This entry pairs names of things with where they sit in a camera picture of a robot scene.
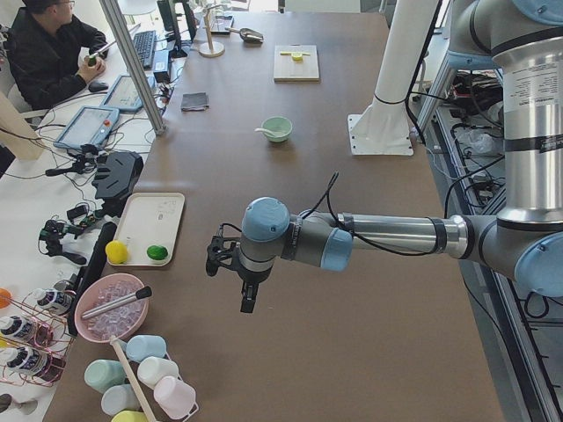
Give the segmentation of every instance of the light green bowl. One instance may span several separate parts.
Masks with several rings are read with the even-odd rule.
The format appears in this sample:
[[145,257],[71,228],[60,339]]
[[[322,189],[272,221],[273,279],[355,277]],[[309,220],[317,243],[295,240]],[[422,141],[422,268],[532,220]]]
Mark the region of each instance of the light green bowl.
[[273,132],[280,132],[278,136],[270,136],[268,134],[263,134],[266,139],[270,142],[284,142],[287,141],[291,131],[293,130],[293,125],[291,120],[282,116],[274,116],[266,119],[261,125],[263,128],[271,130]]

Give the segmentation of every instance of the computer mouse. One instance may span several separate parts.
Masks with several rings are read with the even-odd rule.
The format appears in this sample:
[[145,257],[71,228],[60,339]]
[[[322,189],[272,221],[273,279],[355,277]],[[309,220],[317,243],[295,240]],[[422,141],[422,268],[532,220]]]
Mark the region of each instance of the computer mouse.
[[108,84],[99,81],[90,82],[90,85],[88,85],[88,91],[90,92],[100,92],[106,90],[107,88],[109,88]]

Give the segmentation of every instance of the white bottle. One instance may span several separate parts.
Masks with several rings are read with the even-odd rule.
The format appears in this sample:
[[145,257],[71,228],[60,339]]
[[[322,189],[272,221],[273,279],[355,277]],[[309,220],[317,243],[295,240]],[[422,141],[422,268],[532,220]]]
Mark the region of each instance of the white bottle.
[[47,326],[25,316],[1,317],[0,334],[7,339],[42,347],[48,346],[53,339]]
[[70,310],[73,298],[54,288],[36,288],[32,292],[37,304],[53,315],[64,315]]
[[0,365],[22,375],[36,376],[46,382],[57,381],[64,360],[29,346],[6,347],[0,351]]

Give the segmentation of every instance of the wooden table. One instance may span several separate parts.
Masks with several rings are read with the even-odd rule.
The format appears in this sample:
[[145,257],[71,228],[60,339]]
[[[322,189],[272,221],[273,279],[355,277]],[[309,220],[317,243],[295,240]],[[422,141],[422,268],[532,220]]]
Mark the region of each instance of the wooden table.
[[[236,22],[266,42],[251,47],[232,34],[216,37],[226,48],[219,58],[192,52],[165,115],[168,130],[137,185],[186,195],[172,262],[132,273],[154,291],[137,333],[166,339],[197,391],[193,420],[503,420],[453,259],[354,251],[344,273],[277,260],[251,315],[238,311],[236,274],[205,274],[219,223],[239,224],[261,196],[294,213],[311,207],[334,171],[338,212],[442,213],[420,145],[412,157],[349,150],[347,115],[362,113],[375,89],[382,16],[239,13]],[[320,83],[275,84],[274,46],[297,43],[318,47]],[[199,91],[210,108],[182,113],[182,94]],[[293,121],[289,141],[274,145],[253,132],[272,115]],[[101,395],[83,381],[99,358],[112,359],[111,347],[75,342],[47,422],[104,420]]]

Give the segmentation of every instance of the yellow ball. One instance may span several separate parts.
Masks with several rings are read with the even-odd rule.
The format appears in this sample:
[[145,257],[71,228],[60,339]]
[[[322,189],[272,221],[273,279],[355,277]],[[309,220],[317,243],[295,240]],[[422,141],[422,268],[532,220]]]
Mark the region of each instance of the yellow ball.
[[112,264],[123,264],[129,256],[127,246],[119,240],[112,240],[106,245],[106,255]]

